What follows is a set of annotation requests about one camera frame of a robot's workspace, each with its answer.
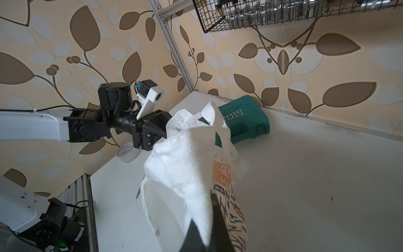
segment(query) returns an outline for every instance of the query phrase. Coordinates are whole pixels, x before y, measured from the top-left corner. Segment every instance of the white tape roll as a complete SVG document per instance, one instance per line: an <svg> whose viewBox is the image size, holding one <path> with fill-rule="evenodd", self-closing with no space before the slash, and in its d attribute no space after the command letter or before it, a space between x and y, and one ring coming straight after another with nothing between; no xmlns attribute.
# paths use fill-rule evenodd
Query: white tape roll
<svg viewBox="0 0 403 252"><path fill-rule="evenodd" d="M133 142L127 142L119 148L116 156L124 163L129 163L140 154L140 150L133 147Z"/></svg>

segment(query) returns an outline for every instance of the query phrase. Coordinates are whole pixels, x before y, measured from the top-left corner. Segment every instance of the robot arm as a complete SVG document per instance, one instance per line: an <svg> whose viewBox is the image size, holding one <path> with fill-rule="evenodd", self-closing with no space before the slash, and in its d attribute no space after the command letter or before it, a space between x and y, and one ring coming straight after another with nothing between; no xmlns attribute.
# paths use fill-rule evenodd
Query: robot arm
<svg viewBox="0 0 403 252"><path fill-rule="evenodd" d="M98 89L101 104L98 110L0 111L0 140L92 142L112 137L110 128L113 127L118 134L131 134L135 148L151 150L155 141L166 137L165 125L171 116L161 110L154 111L164 96L161 87L146 80L139 81L136 88L138 102L133 102L129 84L102 84ZM136 102L139 109L133 110Z"/></svg>
<svg viewBox="0 0 403 252"><path fill-rule="evenodd" d="M130 85L122 82L100 85L100 109L75 108L45 111L0 110L0 140L56 140L92 142L127 132L135 148L152 150L171 115L154 111L164 91L152 80L136 84L138 101L133 101ZM83 233L83 227L64 216L66 204L27 192L7 178L0 177L0 221L37 246L69 246Z"/></svg>

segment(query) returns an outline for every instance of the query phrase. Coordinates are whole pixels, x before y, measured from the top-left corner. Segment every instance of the wallpaper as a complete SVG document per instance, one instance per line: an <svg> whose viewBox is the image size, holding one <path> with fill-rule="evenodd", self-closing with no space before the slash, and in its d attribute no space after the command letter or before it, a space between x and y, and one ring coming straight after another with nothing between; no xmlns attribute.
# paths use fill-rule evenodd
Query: wallpaper
<svg viewBox="0 0 403 252"><path fill-rule="evenodd" d="M156 109L168 111L189 94L164 73L174 63L147 0L0 1L0 18L0 107L97 108L100 84L145 79L166 92ZM0 141L0 172L56 196L131 140L112 135L91 143Z"/></svg>
<svg viewBox="0 0 403 252"><path fill-rule="evenodd" d="M198 91L403 136L402 11L203 33L192 7L168 24Z"/></svg>

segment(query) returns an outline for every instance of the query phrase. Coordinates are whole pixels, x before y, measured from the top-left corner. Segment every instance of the leaf pattern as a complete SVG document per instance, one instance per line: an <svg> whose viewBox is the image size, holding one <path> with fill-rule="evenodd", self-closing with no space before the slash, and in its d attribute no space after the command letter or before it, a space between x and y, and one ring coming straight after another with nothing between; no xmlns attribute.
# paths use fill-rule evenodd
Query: leaf pattern
<svg viewBox="0 0 403 252"><path fill-rule="evenodd" d="M34 193L43 197L49 197L51 195L51 193L49 192L34 192Z"/></svg>
<svg viewBox="0 0 403 252"><path fill-rule="evenodd" d="M237 85L245 92L253 94L255 92L255 86L252 81L247 77L234 73L234 79Z"/></svg>
<svg viewBox="0 0 403 252"><path fill-rule="evenodd" d="M288 66L290 65L290 58L284 49L278 54L277 65L280 73L284 75L288 70Z"/></svg>
<svg viewBox="0 0 403 252"><path fill-rule="evenodd" d="M349 82L329 88L323 95L323 104L342 108L368 99L375 91L376 82Z"/></svg>
<svg viewBox="0 0 403 252"><path fill-rule="evenodd" d="M87 6L78 9L71 17L70 31L77 44L86 52L95 49L101 40L97 22Z"/></svg>
<svg viewBox="0 0 403 252"><path fill-rule="evenodd" d="M254 43L246 44L239 52L241 58L254 58L258 54L258 47Z"/></svg>
<svg viewBox="0 0 403 252"><path fill-rule="evenodd" d="M100 149L102 149L102 147L104 147L105 144L106 144L106 140L103 138L100 138L100 139L98 139L94 142L90 142L89 144L84 146L84 148L79 152L79 154L83 154L83 155L93 154L93 153L99 151Z"/></svg>
<svg viewBox="0 0 403 252"><path fill-rule="evenodd" d="M6 173L3 176L21 187L25 187L27 185L27 178L19 170L10 169L6 171Z"/></svg>
<svg viewBox="0 0 403 252"><path fill-rule="evenodd" d="M138 52L133 53L123 65L122 76L127 83L137 80L141 73L141 59Z"/></svg>
<svg viewBox="0 0 403 252"><path fill-rule="evenodd" d="M0 52L0 83L21 84L34 78L33 72L21 61Z"/></svg>
<svg viewBox="0 0 403 252"><path fill-rule="evenodd" d="M218 96L218 90L216 88L212 88L208 91L208 94L212 94L214 96Z"/></svg>
<svg viewBox="0 0 403 252"><path fill-rule="evenodd" d="M183 14L183 10L180 10L180 11L178 11L178 12L175 13L175 15L178 16L178 17L179 17L180 15L182 15L182 14Z"/></svg>
<svg viewBox="0 0 403 252"><path fill-rule="evenodd" d="M35 38L26 27L11 22L3 22L2 27L15 41L27 46L36 44Z"/></svg>
<svg viewBox="0 0 403 252"><path fill-rule="evenodd" d="M318 52L327 56L349 54L360 48L351 39L338 33L327 33L316 42Z"/></svg>
<svg viewBox="0 0 403 252"><path fill-rule="evenodd" d="M308 113L312 106L311 99L305 93L291 88L288 89L288 100L291 106L301 114Z"/></svg>
<svg viewBox="0 0 403 252"><path fill-rule="evenodd" d="M164 72L171 78L178 76L178 69L175 65L166 65L163 67Z"/></svg>
<svg viewBox="0 0 403 252"><path fill-rule="evenodd" d="M145 31L149 41L152 41L155 36L155 21L151 17L147 18L145 21Z"/></svg>
<svg viewBox="0 0 403 252"><path fill-rule="evenodd" d="M200 73L200 78L204 81L209 81L211 80L213 76L211 74L205 73L205 72L201 72Z"/></svg>
<svg viewBox="0 0 403 252"><path fill-rule="evenodd" d="M278 87L268 87L262 92L262 101L264 105L272 106L276 103L278 96L280 95L280 90Z"/></svg>
<svg viewBox="0 0 403 252"><path fill-rule="evenodd" d="M181 25L179 26L179 29L181 30L183 39L189 44L189 37L187 36L185 29Z"/></svg>
<svg viewBox="0 0 403 252"><path fill-rule="evenodd" d="M178 80L178 92L182 91L185 88L185 81L183 80L183 78L181 77Z"/></svg>
<svg viewBox="0 0 403 252"><path fill-rule="evenodd" d="M133 28L139 21L140 14L138 12L126 12L123 14L119 22L119 29L128 30Z"/></svg>
<svg viewBox="0 0 403 252"><path fill-rule="evenodd" d="M101 106L100 105L95 105L95 104L92 104L92 103L88 103L88 105L87 105L87 108L90 108L90 109L100 109L101 108Z"/></svg>
<svg viewBox="0 0 403 252"><path fill-rule="evenodd" d="M199 52L196 56L196 60L198 63L203 63L204 61L204 52Z"/></svg>

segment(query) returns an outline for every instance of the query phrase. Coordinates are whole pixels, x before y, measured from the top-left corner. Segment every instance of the white tote bag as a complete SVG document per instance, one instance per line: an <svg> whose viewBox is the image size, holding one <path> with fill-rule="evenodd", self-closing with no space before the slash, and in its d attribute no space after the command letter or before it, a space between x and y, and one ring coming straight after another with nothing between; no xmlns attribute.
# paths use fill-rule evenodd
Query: white tote bag
<svg viewBox="0 0 403 252"><path fill-rule="evenodd" d="M199 121L204 118L209 124ZM195 115L178 111L166 125L167 139L153 146L141 183L144 213L163 252L178 252L193 219L205 246L212 233L211 192L217 195L235 251L246 251L247 229L231 180L241 179L238 152L217 106ZM222 148L215 145L216 133Z"/></svg>

